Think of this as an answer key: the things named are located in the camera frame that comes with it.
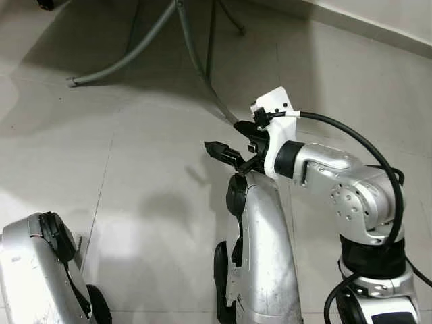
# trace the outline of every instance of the baseboard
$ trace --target baseboard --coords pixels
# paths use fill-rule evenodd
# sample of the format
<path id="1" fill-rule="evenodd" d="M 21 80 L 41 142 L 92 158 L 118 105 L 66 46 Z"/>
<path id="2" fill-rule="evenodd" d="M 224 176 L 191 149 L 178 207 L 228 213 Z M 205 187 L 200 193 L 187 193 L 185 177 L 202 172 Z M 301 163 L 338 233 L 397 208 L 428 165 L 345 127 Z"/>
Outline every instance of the baseboard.
<path id="1" fill-rule="evenodd" d="M 361 20 L 345 13 L 321 7 L 314 3 L 302 0 L 249 0 L 271 7 L 278 11 L 284 11 L 290 15 L 315 20 L 324 24 L 347 30 L 363 37 L 371 38 L 381 43 L 410 51 L 414 54 L 432 59 L 432 44 L 405 35 L 397 30 L 384 26 L 378 26 L 373 22 Z"/>

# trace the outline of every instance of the black plastic part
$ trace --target black plastic part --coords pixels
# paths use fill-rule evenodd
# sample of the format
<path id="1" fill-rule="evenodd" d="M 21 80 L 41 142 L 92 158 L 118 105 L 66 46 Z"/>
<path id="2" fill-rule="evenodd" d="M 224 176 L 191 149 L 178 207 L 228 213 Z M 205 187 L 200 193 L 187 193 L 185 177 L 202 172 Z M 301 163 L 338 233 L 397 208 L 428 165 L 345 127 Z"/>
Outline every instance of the black plastic part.
<path id="1" fill-rule="evenodd" d="M 238 223 L 242 222 L 244 205 L 246 204 L 246 192 L 248 182 L 243 175 L 234 174 L 229 179 L 228 191 L 226 194 L 227 208 L 237 218 Z"/>
<path id="2" fill-rule="evenodd" d="M 74 238 L 70 230 L 58 214 L 50 211 L 39 215 L 39 223 L 43 238 L 54 250 L 59 260 L 67 264 L 76 253 Z"/>
<path id="3" fill-rule="evenodd" d="M 221 162 L 232 165 L 236 169 L 239 168 L 244 160 L 240 153 L 231 149 L 228 145 L 220 142 L 204 142 L 204 146 L 208 154 Z"/>
<path id="4" fill-rule="evenodd" d="M 373 315 L 372 322 L 373 324 L 416 324 L 414 317 L 408 312 Z"/>
<path id="5" fill-rule="evenodd" d="M 264 128 L 270 125 L 270 116 L 264 110 L 264 108 L 259 108 L 254 112 L 255 124 Z"/>
<path id="6" fill-rule="evenodd" d="M 240 235 L 236 241 L 236 245 L 232 250 L 231 261 L 236 264 L 236 267 L 242 266 L 242 257 L 243 257 L 243 225 L 242 222 L 238 224 L 240 228 Z"/>
<path id="7" fill-rule="evenodd" d="M 282 145 L 275 160 L 276 173 L 292 179 L 294 173 L 294 164 L 298 151 L 304 146 L 304 143 L 287 141 Z"/>
<path id="8" fill-rule="evenodd" d="M 371 279 L 391 279 L 405 272 L 405 240 L 388 248 L 359 244 L 340 236 L 342 260 L 349 270 Z"/>
<path id="9" fill-rule="evenodd" d="M 361 307 L 349 288 L 337 293 L 336 304 L 343 324 L 367 324 Z"/>
<path id="10" fill-rule="evenodd" d="M 216 315 L 221 324 L 236 324 L 236 302 L 227 307 L 226 291 L 228 280 L 227 242 L 220 242 L 215 249 L 214 278 L 216 284 Z"/>
<path id="11" fill-rule="evenodd" d="M 88 294 L 93 306 L 93 315 L 98 324 L 112 324 L 113 318 L 109 310 L 107 301 L 103 297 L 98 287 L 87 285 Z"/>
<path id="12" fill-rule="evenodd" d="M 251 121 L 240 120 L 234 124 L 234 128 L 242 135 L 249 138 L 252 143 L 258 145 L 258 152 L 265 153 L 269 145 L 270 136 L 266 131 L 257 129 L 257 125 Z"/>

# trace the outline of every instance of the white wall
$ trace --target white wall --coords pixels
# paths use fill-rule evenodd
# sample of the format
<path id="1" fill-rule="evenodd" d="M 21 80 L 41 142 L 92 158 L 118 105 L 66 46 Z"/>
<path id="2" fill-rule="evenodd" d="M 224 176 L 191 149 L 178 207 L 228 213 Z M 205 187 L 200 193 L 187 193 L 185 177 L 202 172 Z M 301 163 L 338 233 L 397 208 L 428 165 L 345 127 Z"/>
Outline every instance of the white wall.
<path id="1" fill-rule="evenodd" d="M 305 1 L 432 44 L 432 0 Z"/>

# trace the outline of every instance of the metal stand leg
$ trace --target metal stand leg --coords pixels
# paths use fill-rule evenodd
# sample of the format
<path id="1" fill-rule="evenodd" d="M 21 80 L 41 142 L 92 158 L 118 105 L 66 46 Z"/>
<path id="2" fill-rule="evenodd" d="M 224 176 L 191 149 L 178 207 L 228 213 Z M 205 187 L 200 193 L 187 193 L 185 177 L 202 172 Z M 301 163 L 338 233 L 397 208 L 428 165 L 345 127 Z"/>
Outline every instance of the metal stand leg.
<path id="1" fill-rule="evenodd" d="M 188 48 L 190 59 L 192 61 L 192 64 L 195 67 L 196 72 L 198 73 L 198 76 L 204 82 L 206 89 L 209 91 L 209 94 L 213 97 L 217 106 L 219 107 L 219 110 L 222 112 L 222 114 L 224 114 L 226 119 L 231 124 L 238 122 L 237 117 L 234 116 L 232 114 L 232 112 L 228 110 L 228 108 L 225 106 L 225 104 L 217 96 L 217 93 L 215 92 L 215 90 L 211 86 L 210 80 L 207 78 L 207 76 L 205 74 L 205 71 L 201 65 L 201 61 L 199 59 L 198 53 L 196 52 L 194 41 L 192 39 L 192 33 L 190 32 L 189 21 L 188 21 L 187 15 L 186 15 L 186 10 L 184 9 L 183 1 L 177 0 L 177 8 L 178 8 L 178 13 L 179 13 L 179 17 L 180 17 L 180 22 L 182 23 L 184 40 L 186 41 L 186 46 Z"/>
<path id="2" fill-rule="evenodd" d="M 168 19 L 172 16 L 174 11 L 178 10 L 180 22 L 182 23 L 182 29 L 184 34 L 184 39 L 186 41 L 186 46 L 188 48 L 189 56 L 192 61 L 192 64 L 195 67 L 199 77 L 204 82 L 206 89 L 209 94 L 212 96 L 213 100 L 216 102 L 219 110 L 224 114 L 226 120 L 234 124 L 238 122 L 236 116 L 234 116 L 231 111 L 225 106 L 225 104 L 221 101 L 221 99 L 217 96 L 215 89 L 211 86 L 211 59 L 213 53 L 213 41 L 214 41 L 214 33 L 215 33 L 215 15 L 216 15 L 216 1 L 221 5 L 223 11 L 226 13 L 227 17 L 231 20 L 231 22 L 238 28 L 242 35 L 245 34 L 245 27 L 237 21 L 230 13 L 228 8 L 225 6 L 222 0 L 212 0 L 212 12 L 211 12 L 211 24 L 210 24 L 210 35 L 209 35 L 209 48 L 207 51 L 207 62 L 206 62 L 206 70 L 204 71 L 203 65 L 199 59 L 198 53 L 195 48 L 194 40 L 192 38 L 192 33 L 190 31 L 190 25 L 188 21 L 188 17 L 186 15 L 186 10 L 184 8 L 184 3 L 182 0 L 172 0 L 156 23 L 151 28 L 150 32 L 144 37 L 144 39 L 134 48 L 132 49 L 126 56 L 121 58 L 119 61 L 114 63 L 113 65 L 87 76 L 80 77 L 70 77 L 68 78 L 68 86 L 79 86 L 81 84 L 86 84 L 89 82 L 93 82 L 108 76 L 109 74 L 121 69 L 128 63 L 130 63 L 133 59 L 135 59 L 138 55 L 140 55 L 150 44 L 150 42 L 156 37 L 159 31 L 164 27 Z"/>
<path id="3" fill-rule="evenodd" d="M 217 2 L 221 5 L 222 10 L 225 12 L 229 20 L 231 20 L 231 22 L 237 27 L 240 34 L 244 36 L 246 34 L 246 27 L 244 27 L 244 25 L 232 15 L 223 0 L 217 0 Z"/>
<path id="4" fill-rule="evenodd" d="M 79 86 L 81 84 L 99 80 L 127 65 L 138 55 L 140 55 L 143 50 L 146 49 L 146 47 L 156 37 L 156 35 L 159 33 L 162 27 L 164 27 L 164 25 L 166 24 L 168 19 L 172 16 L 175 10 L 176 10 L 176 0 L 172 0 L 171 3 L 168 5 L 168 7 L 165 9 L 165 11 L 162 13 L 162 15 L 159 17 L 159 19 L 156 21 L 156 23 L 153 25 L 150 32 L 148 32 L 148 34 L 144 37 L 144 39 L 126 56 L 121 58 L 119 61 L 115 62 L 113 65 L 110 65 L 109 67 L 99 72 L 95 72 L 87 76 L 80 76 L 80 77 L 72 76 L 68 78 L 67 79 L 68 86 L 70 87 Z"/>

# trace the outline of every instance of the black cover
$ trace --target black cover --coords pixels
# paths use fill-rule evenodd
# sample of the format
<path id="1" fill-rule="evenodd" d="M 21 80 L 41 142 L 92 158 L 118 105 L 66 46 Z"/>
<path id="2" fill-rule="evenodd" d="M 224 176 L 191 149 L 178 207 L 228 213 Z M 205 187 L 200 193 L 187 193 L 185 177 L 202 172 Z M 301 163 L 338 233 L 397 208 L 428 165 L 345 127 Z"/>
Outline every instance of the black cover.
<path id="1" fill-rule="evenodd" d="M 74 258 L 76 247 L 72 233 L 56 213 L 46 212 L 39 215 L 43 238 L 53 248 L 54 253 L 64 264 Z"/>
<path id="2" fill-rule="evenodd" d="M 359 244 L 340 236 L 342 260 L 349 270 L 371 279 L 391 279 L 405 272 L 405 240 L 385 250 L 381 246 Z"/>
<path id="3" fill-rule="evenodd" d="M 226 203 L 228 210 L 236 216 L 239 223 L 242 222 L 242 214 L 246 204 L 246 191 L 246 178 L 238 173 L 234 174 L 229 180 Z"/>
<path id="4" fill-rule="evenodd" d="M 416 324 L 411 313 L 385 313 L 372 316 L 373 324 Z"/>
<path id="5" fill-rule="evenodd" d="M 292 179 L 297 153 L 303 146 L 304 143 L 294 142 L 292 140 L 282 145 L 275 160 L 276 173 Z"/>

